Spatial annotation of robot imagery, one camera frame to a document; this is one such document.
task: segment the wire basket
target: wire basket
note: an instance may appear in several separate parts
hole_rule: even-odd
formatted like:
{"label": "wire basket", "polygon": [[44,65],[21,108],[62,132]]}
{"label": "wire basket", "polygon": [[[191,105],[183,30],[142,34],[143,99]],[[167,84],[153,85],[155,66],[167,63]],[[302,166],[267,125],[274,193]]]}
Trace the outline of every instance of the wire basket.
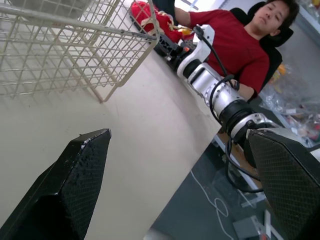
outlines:
{"label": "wire basket", "polygon": [[[133,1],[0,2],[0,96],[91,88],[105,102],[158,41],[134,26]],[[111,86],[106,97],[99,86]]]}

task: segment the table surface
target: table surface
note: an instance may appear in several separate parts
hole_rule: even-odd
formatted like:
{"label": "table surface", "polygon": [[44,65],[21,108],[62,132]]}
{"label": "table surface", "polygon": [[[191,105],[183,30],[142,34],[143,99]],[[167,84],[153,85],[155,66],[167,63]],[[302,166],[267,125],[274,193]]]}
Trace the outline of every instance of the table surface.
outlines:
{"label": "table surface", "polygon": [[70,140],[111,129],[90,240],[141,240],[220,128],[155,52],[107,103],[77,90],[0,98],[0,111],[0,225]]}

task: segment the black office chair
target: black office chair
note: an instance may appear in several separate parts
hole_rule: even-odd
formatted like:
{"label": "black office chair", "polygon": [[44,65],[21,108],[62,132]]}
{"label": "black office chair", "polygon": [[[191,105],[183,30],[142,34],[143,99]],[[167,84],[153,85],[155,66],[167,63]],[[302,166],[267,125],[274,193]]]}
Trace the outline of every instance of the black office chair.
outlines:
{"label": "black office chair", "polygon": [[[237,7],[231,9],[230,12],[245,26],[251,22],[255,16],[255,13],[265,4],[266,3],[264,1],[257,3],[250,8],[248,14]],[[276,48],[284,44],[293,34],[294,31],[292,31],[290,28],[287,28],[282,29],[280,34],[277,36],[266,36],[260,40],[260,46],[269,56],[269,70],[262,84],[262,88],[269,82],[279,65],[282,63],[282,56]],[[235,79],[237,79],[240,74],[241,72],[235,76]]]}

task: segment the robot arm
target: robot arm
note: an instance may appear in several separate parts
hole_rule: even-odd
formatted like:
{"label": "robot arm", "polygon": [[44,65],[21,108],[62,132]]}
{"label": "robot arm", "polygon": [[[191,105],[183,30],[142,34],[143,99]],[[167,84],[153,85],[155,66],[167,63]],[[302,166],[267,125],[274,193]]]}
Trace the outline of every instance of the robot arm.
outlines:
{"label": "robot arm", "polygon": [[209,25],[203,25],[202,27],[196,26],[194,32],[196,34],[193,43],[197,43],[195,50],[186,50],[183,44],[182,46],[174,46],[170,49],[168,64],[203,98],[215,119],[230,136],[226,153],[231,151],[231,141],[233,141],[242,147],[247,161],[256,167],[248,141],[248,133],[251,130],[270,132],[303,144],[303,139],[292,133],[290,129],[282,128],[264,114],[254,111],[245,99],[226,83],[226,80],[204,62],[213,51],[211,45],[214,41],[215,31]]}

